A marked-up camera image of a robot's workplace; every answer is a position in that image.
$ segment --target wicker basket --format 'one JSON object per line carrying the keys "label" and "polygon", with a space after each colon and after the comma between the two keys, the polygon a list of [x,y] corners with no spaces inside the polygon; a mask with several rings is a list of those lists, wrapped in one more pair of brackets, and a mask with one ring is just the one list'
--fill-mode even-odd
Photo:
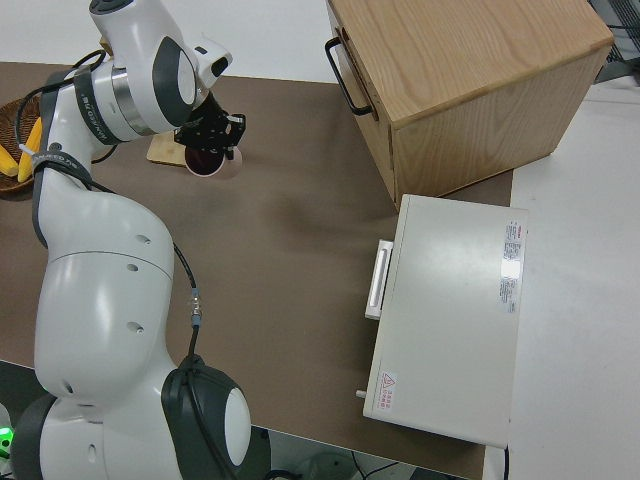
{"label": "wicker basket", "polygon": [[[21,151],[16,143],[14,125],[16,113],[22,99],[14,100],[0,108],[0,144],[11,154],[16,162],[20,161]],[[29,133],[40,116],[40,98],[29,100],[22,114],[20,123],[20,136],[23,142],[27,141]],[[7,177],[0,173],[0,198],[11,198],[23,194],[33,188],[33,177],[18,183],[16,177]]]}

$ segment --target white wall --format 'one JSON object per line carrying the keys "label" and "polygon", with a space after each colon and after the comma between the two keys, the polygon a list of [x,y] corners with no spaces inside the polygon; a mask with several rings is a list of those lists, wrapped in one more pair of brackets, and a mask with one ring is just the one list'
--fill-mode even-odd
{"label": "white wall", "polygon": [[[3,0],[0,61],[72,64],[100,38],[89,0]],[[234,57],[226,75],[334,82],[324,56],[325,0],[163,0],[180,27]]]}

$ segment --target wooden crate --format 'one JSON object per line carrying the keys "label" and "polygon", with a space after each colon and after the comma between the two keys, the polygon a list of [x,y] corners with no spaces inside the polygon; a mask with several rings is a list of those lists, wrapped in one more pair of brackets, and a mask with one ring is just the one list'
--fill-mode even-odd
{"label": "wooden crate", "polygon": [[584,0],[327,0],[384,183],[441,196],[549,155],[613,42]]}

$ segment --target black metal handle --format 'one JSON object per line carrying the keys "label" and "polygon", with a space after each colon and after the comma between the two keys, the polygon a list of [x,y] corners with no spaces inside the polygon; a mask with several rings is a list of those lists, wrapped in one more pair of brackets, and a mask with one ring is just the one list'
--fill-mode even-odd
{"label": "black metal handle", "polygon": [[342,94],[344,95],[344,98],[347,100],[347,103],[349,104],[349,108],[351,109],[354,115],[360,116],[360,115],[367,115],[369,113],[373,113],[373,107],[371,107],[371,105],[367,105],[366,107],[356,107],[355,104],[353,103],[353,100],[351,99],[351,95],[349,95],[347,86],[344,84],[344,80],[342,79],[342,76],[338,71],[338,66],[336,65],[336,62],[333,60],[333,56],[331,55],[331,49],[341,44],[342,44],[342,40],[340,39],[340,37],[335,37],[329,40],[324,46],[324,51],[327,53],[329,64],[331,65],[331,69],[333,70],[333,73],[335,74],[336,79],[338,80],[338,85],[340,85],[340,90],[342,90]]}

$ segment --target green light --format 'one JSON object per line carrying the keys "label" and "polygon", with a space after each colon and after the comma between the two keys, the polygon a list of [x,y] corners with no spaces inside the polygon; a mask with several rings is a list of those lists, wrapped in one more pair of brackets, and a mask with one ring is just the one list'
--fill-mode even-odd
{"label": "green light", "polygon": [[0,458],[9,458],[9,448],[13,442],[13,430],[8,427],[0,428]]}

